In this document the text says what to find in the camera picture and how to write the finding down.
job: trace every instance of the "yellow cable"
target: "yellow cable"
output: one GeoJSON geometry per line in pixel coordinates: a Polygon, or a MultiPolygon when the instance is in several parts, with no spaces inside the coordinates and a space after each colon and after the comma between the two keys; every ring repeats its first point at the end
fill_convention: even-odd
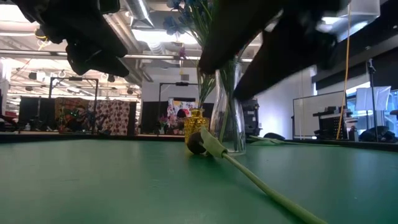
{"type": "Polygon", "coordinates": [[[349,30],[351,29],[351,3],[348,5],[348,31],[347,31],[347,53],[346,53],[346,76],[344,79],[344,92],[343,92],[343,101],[341,102],[341,113],[340,119],[338,122],[338,130],[336,140],[339,139],[340,131],[341,131],[341,122],[343,120],[343,113],[344,113],[344,104],[346,99],[346,90],[347,90],[347,79],[348,79],[348,68],[349,68],[349,30]]]}

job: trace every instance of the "equipment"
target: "equipment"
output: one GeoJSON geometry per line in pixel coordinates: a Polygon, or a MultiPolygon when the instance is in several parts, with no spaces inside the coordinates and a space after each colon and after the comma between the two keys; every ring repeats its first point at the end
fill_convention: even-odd
{"type": "Polygon", "coordinates": [[[199,68],[206,74],[214,73],[262,32],[263,44],[234,91],[237,99],[248,100],[313,64],[330,69],[337,38],[318,31],[317,24],[326,12],[338,12],[348,3],[347,0],[220,1],[199,68]],[[282,10],[273,31],[266,32],[265,28],[282,10]]]}
{"type": "Polygon", "coordinates": [[[259,127],[259,104],[256,99],[247,100],[242,103],[244,116],[244,132],[246,137],[260,135],[259,127]]]}
{"type": "Polygon", "coordinates": [[[12,0],[26,19],[40,24],[40,33],[55,44],[66,40],[68,61],[83,75],[93,69],[125,77],[128,69],[119,58],[127,49],[102,14],[120,10],[118,0],[12,0]]]}

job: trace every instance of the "gold vase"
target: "gold vase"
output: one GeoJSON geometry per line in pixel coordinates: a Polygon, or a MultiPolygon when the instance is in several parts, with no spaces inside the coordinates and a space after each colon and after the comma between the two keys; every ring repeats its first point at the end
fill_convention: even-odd
{"type": "Polygon", "coordinates": [[[191,134],[200,132],[200,128],[204,126],[209,129],[210,119],[203,117],[204,109],[190,109],[191,117],[185,118],[184,131],[185,131],[185,143],[188,143],[191,134]]]}

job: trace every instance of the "cable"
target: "cable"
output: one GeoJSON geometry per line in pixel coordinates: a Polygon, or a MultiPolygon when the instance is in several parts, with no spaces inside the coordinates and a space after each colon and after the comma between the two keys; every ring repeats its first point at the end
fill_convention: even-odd
{"type": "MultiPolygon", "coordinates": [[[[46,44],[45,44],[45,42],[43,42],[42,45],[39,47],[38,51],[42,50],[45,46],[46,46],[46,44]]],[[[12,78],[13,76],[15,76],[15,75],[18,75],[21,71],[23,71],[23,69],[24,69],[26,66],[28,66],[28,64],[30,63],[30,61],[31,61],[32,59],[34,59],[34,57],[31,58],[31,59],[29,59],[29,60],[25,63],[25,65],[22,66],[22,68],[20,68],[15,74],[11,75],[11,78],[12,78]]]]}
{"type": "Polygon", "coordinates": [[[347,79],[348,79],[348,69],[349,69],[349,39],[350,39],[350,29],[351,29],[351,3],[348,5],[348,31],[347,31],[347,52],[346,52],[346,76],[344,79],[344,92],[343,92],[343,100],[341,102],[341,112],[340,118],[338,122],[338,130],[336,140],[339,139],[340,131],[341,131],[341,122],[343,121],[343,113],[344,113],[344,104],[346,99],[346,90],[347,90],[347,79]]]}

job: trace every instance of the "table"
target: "table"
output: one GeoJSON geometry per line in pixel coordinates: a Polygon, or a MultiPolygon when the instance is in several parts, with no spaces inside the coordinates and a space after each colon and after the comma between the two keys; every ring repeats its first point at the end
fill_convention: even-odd
{"type": "MultiPolygon", "coordinates": [[[[248,146],[237,159],[328,223],[397,223],[398,154],[248,146]]],[[[0,223],[300,223],[225,160],[182,142],[0,144],[0,223]]]]}

